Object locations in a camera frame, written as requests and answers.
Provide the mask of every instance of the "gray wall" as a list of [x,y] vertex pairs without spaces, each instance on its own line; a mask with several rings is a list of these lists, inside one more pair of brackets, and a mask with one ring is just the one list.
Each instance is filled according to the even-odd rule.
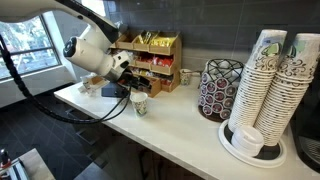
[[182,66],[212,58],[246,62],[262,29],[320,33],[319,0],[106,0],[112,21],[132,29],[181,31]]

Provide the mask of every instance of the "white countertop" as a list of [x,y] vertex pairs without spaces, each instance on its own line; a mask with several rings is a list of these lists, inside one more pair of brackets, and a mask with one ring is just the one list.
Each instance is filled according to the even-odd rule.
[[[143,118],[135,116],[129,103],[121,115],[104,123],[204,179],[320,179],[297,156],[290,131],[282,136],[288,155],[280,167],[257,168],[232,156],[219,141],[220,123],[198,113],[199,79],[192,82],[149,98],[148,114]],[[113,98],[101,97],[100,90],[92,97],[79,93],[80,85],[57,91],[55,96],[95,118],[103,117],[116,104]]]

